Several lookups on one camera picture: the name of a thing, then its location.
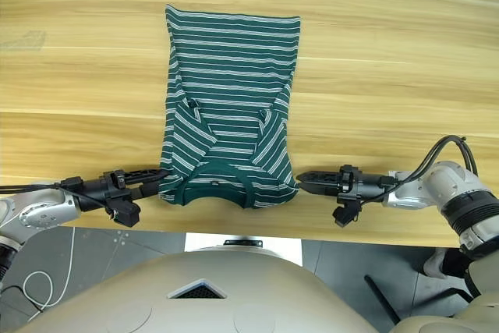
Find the black wire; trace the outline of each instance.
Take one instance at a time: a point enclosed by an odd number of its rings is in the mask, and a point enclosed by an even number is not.
[[[43,313],[43,312],[44,312],[44,311],[43,311],[43,310],[42,310],[39,306],[37,306],[37,305],[36,305],[36,303],[34,303],[33,301],[29,300],[29,299],[26,297],[26,295],[24,294],[24,291],[23,291],[23,290],[21,289],[21,287],[20,287],[20,286],[18,286],[18,285],[11,285],[11,286],[7,286],[5,289],[3,289],[3,290],[0,292],[0,295],[3,295],[3,293],[4,293],[4,292],[6,292],[7,290],[10,290],[10,289],[17,289],[17,290],[19,290],[19,291],[21,292],[21,294],[23,294],[23,297],[24,297],[24,298],[26,298],[26,300],[27,300],[28,302],[30,302],[30,303],[31,303],[31,305],[32,305],[34,308],[36,308],[38,312],[40,312],[40,313]]]
[[[93,204],[96,204],[99,207],[103,207],[103,208],[108,209],[108,207],[105,204],[103,204],[102,202],[100,202],[99,200],[96,200],[96,199],[89,197],[85,194],[76,193],[74,191],[65,189],[65,188],[61,187],[59,183],[53,183],[51,185],[37,185],[37,184],[34,184],[34,185],[4,185],[4,186],[0,186],[0,195],[29,193],[32,191],[46,190],[46,189],[61,190],[61,191],[64,191],[68,194],[71,194],[75,197],[79,197],[80,199],[89,200],[90,202],[92,202]]]
[[[92,197],[89,197],[88,195],[85,195],[85,194],[80,194],[80,193],[75,193],[74,191],[71,191],[71,190],[67,190],[67,189],[64,189],[60,186],[56,186],[55,187],[56,189],[59,189],[61,191],[65,191],[71,195],[74,195],[75,197],[79,197],[80,199],[86,199],[86,200],[89,200],[90,202],[92,202],[93,204],[96,204],[97,206],[100,206],[100,207],[103,207],[105,209],[108,209],[108,206],[106,206],[105,204],[103,204],[102,202],[100,202],[99,200],[97,199],[94,199]]]
[[[428,170],[431,168],[435,160],[438,158],[440,152],[450,142],[456,143],[459,150],[461,151],[462,157],[465,160],[466,169],[470,170],[475,175],[478,175],[478,169],[476,167],[475,158],[473,157],[473,154],[468,144],[465,142],[465,138],[459,136],[445,136],[440,140],[438,140],[433,147],[431,147],[431,150],[428,152],[428,154],[426,154],[425,158],[418,166],[418,168],[414,170],[414,172],[412,172],[409,176],[407,176],[397,185],[386,190],[384,193],[376,195],[375,197],[372,197],[370,199],[364,200],[363,202],[361,202],[360,206],[362,207],[364,204],[379,201],[379,199],[385,198],[387,195],[396,191],[396,189],[400,188],[400,186],[420,178],[422,175],[428,172]]]

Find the wood grain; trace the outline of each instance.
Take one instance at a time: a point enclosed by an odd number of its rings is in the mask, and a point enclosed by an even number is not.
[[[499,0],[0,0],[2,183],[157,165],[166,3],[302,17],[288,124],[295,174],[345,163],[409,170],[456,133],[499,191]],[[457,244],[435,209],[371,204],[339,229],[334,200],[304,192],[257,211],[215,198],[185,207],[149,198],[141,207],[137,229]],[[98,211],[74,225],[115,228]]]

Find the green striped shirt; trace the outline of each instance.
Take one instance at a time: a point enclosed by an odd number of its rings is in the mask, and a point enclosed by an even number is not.
[[[269,207],[298,191],[286,122],[299,17],[185,12],[167,5],[171,41],[160,196]]]

